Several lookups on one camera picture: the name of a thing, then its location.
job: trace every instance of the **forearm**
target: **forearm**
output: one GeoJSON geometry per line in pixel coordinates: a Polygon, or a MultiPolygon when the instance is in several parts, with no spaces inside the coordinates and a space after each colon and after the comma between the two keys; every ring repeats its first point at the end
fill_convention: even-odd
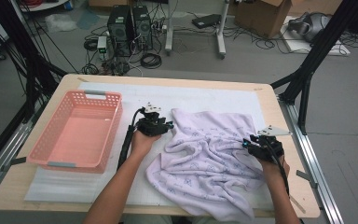
{"type": "Polygon", "coordinates": [[[83,223],[119,222],[142,157],[130,155],[92,204],[83,223]]]}
{"type": "Polygon", "coordinates": [[[290,203],[290,198],[286,193],[282,177],[279,175],[267,176],[266,180],[274,205],[275,223],[299,223],[295,209],[290,203]]]}

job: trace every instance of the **table leg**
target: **table leg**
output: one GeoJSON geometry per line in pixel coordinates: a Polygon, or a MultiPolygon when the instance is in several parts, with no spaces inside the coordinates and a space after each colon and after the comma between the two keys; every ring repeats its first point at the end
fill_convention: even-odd
{"type": "Polygon", "coordinates": [[[168,25],[167,25],[167,39],[165,40],[165,52],[167,55],[171,55],[172,51],[172,40],[173,40],[173,26],[172,26],[172,9],[171,9],[171,1],[168,0],[168,25]]]}
{"type": "Polygon", "coordinates": [[[222,19],[220,21],[220,26],[216,31],[217,44],[219,46],[219,54],[222,59],[225,59],[225,57],[226,57],[226,47],[225,47],[225,40],[223,37],[223,31],[225,29],[228,6],[229,6],[229,0],[225,0],[225,5],[223,6],[223,12],[222,12],[222,19]]]}

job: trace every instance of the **cardboard box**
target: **cardboard box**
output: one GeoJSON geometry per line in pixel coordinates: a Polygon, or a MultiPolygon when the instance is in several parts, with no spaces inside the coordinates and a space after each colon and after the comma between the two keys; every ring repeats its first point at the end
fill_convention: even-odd
{"type": "Polygon", "coordinates": [[[258,0],[252,4],[239,3],[235,22],[265,38],[280,32],[292,4],[301,0],[258,0]]]}
{"type": "Polygon", "coordinates": [[[237,8],[238,4],[234,2],[235,0],[229,0],[229,6],[228,6],[228,15],[235,16],[237,14],[237,8]]]}
{"type": "Polygon", "coordinates": [[[334,15],[342,0],[307,0],[292,6],[289,15],[301,16],[304,12],[322,12],[327,15],[334,15]]]}
{"type": "Polygon", "coordinates": [[[89,0],[91,7],[112,7],[114,5],[127,5],[132,6],[133,0],[89,0]]]}

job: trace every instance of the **human arm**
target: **human arm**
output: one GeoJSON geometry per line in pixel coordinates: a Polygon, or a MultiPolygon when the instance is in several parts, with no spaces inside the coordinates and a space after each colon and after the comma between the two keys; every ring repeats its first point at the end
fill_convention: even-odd
{"type": "MultiPolygon", "coordinates": [[[[260,163],[263,167],[264,177],[274,205],[275,223],[299,223],[295,209],[290,203],[289,195],[287,195],[279,166],[268,161],[260,161],[260,163]]],[[[290,166],[283,157],[280,157],[280,163],[282,164],[286,175],[289,175],[290,166]]]]}
{"type": "Polygon", "coordinates": [[[92,204],[83,223],[109,223],[120,221],[136,172],[153,143],[159,136],[147,137],[135,132],[131,154],[92,204]]]}

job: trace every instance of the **white cloth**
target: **white cloth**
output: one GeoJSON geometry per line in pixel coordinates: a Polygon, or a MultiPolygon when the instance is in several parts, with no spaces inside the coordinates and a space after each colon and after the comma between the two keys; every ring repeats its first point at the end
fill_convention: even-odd
{"type": "Polygon", "coordinates": [[[235,190],[265,183],[255,158],[241,145],[242,138],[255,134],[252,117],[180,109],[173,109],[172,117],[173,139],[146,170],[148,181],[194,216],[252,221],[252,207],[235,190]]]}

